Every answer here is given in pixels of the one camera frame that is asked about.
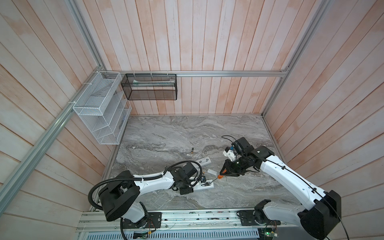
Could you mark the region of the white remote control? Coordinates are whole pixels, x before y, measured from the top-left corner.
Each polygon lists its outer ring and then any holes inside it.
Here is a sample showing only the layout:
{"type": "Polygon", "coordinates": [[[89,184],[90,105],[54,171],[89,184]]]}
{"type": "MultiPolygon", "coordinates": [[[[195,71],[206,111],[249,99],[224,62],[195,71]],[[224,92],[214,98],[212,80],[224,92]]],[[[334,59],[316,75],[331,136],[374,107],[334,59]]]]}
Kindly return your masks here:
{"type": "Polygon", "coordinates": [[[207,166],[212,163],[211,159],[209,157],[204,157],[199,160],[196,160],[196,163],[198,163],[200,166],[207,166]]]}
{"type": "Polygon", "coordinates": [[[202,191],[213,189],[215,184],[212,183],[212,180],[207,180],[206,182],[199,182],[196,186],[193,187],[194,191],[202,191]]]}

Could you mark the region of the orange handled screwdriver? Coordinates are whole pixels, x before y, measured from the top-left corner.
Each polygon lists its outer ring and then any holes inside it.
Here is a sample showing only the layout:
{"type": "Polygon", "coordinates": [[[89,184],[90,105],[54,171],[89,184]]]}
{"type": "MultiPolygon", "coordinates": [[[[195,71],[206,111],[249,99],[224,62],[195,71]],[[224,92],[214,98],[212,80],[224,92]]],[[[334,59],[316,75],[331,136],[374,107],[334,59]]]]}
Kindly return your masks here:
{"type": "Polygon", "coordinates": [[[218,175],[214,180],[210,182],[210,184],[213,184],[214,181],[222,179],[224,176],[218,175]]]}

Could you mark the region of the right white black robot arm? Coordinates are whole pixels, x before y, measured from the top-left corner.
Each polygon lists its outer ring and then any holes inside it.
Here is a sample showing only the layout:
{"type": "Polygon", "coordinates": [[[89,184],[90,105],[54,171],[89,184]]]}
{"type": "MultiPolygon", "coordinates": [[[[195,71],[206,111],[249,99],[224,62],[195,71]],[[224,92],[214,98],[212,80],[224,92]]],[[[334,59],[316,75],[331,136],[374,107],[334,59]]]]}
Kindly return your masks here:
{"type": "Polygon", "coordinates": [[[268,226],[284,222],[301,226],[313,238],[323,240],[342,222],[341,196],[307,181],[269,148],[254,148],[245,138],[240,138],[233,141],[223,155],[226,160],[220,178],[240,177],[253,168],[256,172],[271,176],[300,202],[300,205],[293,206],[265,199],[253,211],[238,211],[243,226],[268,226]]]}

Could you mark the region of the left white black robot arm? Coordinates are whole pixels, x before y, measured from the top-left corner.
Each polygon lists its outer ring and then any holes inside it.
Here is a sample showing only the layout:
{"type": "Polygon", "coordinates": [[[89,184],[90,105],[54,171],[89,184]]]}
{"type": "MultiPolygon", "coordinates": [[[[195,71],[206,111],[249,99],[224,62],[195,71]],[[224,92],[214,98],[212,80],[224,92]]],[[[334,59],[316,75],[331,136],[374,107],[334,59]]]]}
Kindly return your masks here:
{"type": "Polygon", "coordinates": [[[144,204],[137,198],[158,190],[192,193],[203,176],[202,166],[194,161],[181,161],[151,175],[133,175],[123,171],[115,178],[101,181],[88,194],[90,204],[102,210],[108,222],[123,218],[139,223],[148,218],[144,204]]]}

